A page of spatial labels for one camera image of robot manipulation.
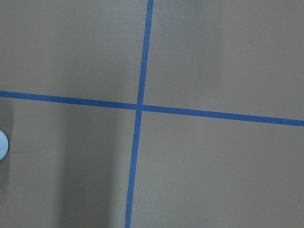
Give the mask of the light blue cup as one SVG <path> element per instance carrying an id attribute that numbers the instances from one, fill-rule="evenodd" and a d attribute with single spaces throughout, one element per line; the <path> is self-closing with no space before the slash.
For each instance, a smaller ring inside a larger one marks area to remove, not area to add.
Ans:
<path id="1" fill-rule="evenodd" d="M 8 138 L 6 137 L 5 133 L 0 131 L 0 160 L 2 160 L 9 149 L 9 141 Z"/>

